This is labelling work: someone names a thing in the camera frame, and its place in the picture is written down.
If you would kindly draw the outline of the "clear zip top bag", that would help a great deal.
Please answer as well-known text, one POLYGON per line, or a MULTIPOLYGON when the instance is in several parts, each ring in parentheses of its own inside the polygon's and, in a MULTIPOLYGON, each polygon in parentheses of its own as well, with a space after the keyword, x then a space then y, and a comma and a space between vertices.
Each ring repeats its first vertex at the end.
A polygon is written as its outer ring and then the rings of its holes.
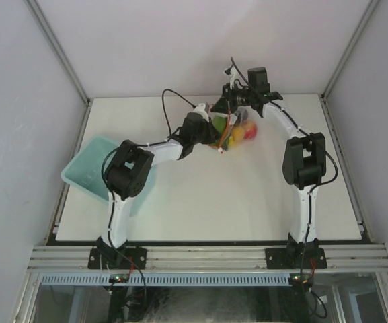
POLYGON ((258 133, 257 124, 244 107, 239 107, 231 114, 212 113, 211 121, 219 137, 208 146, 219 153, 231 150, 244 141, 254 140, 258 133))

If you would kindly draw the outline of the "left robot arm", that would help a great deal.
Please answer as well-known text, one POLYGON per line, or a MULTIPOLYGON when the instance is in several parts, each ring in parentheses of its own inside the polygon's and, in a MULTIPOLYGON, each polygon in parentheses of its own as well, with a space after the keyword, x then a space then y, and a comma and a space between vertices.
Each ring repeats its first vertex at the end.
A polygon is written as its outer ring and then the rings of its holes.
POLYGON ((152 167, 184 159, 192 153, 195 145, 209 145, 218 136, 208 113, 196 108, 164 141, 140 145, 125 140, 109 154, 111 161, 102 164, 102 179, 108 189, 107 226, 96 242, 104 264, 117 269, 129 260, 121 249, 128 241, 127 220, 152 167))

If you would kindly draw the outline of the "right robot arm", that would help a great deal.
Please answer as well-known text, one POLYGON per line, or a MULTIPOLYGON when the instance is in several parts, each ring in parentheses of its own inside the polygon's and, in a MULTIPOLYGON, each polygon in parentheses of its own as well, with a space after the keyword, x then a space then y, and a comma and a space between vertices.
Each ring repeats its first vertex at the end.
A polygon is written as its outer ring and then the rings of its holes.
POLYGON ((294 219, 288 242, 294 245, 287 252, 288 263, 303 268, 311 261, 311 251, 301 244, 317 239, 315 230, 315 189, 322 184, 327 171, 325 137, 309 133, 298 123, 286 107, 283 97, 270 89, 267 70, 256 67, 244 76, 235 63, 225 70, 230 77, 221 97, 211 108, 214 113, 235 114, 240 107, 250 107, 283 134, 286 139, 282 173, 287 184, 295 190, 294 219))

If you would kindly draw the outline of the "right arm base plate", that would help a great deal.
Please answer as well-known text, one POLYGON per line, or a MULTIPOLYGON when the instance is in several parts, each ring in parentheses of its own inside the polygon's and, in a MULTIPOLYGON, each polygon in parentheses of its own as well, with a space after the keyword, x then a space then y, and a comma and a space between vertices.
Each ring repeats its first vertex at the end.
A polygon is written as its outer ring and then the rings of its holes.
POLYGON ((323 248, 300 251, 290 255, 287 248, 266 248, 265 260, 268 269, 327 269, 327 260, 323 248))

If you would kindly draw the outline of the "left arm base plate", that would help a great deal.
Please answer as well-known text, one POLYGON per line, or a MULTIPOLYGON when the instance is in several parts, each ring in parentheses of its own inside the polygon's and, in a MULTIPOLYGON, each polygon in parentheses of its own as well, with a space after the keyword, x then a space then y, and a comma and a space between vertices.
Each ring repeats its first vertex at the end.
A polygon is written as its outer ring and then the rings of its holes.
POLYGON ((98 269, 145 269, 147 260, 146 248, 125 248, 119 251, 113 249, 107 252, 93 248, 89 254, 87 268, 98 269))

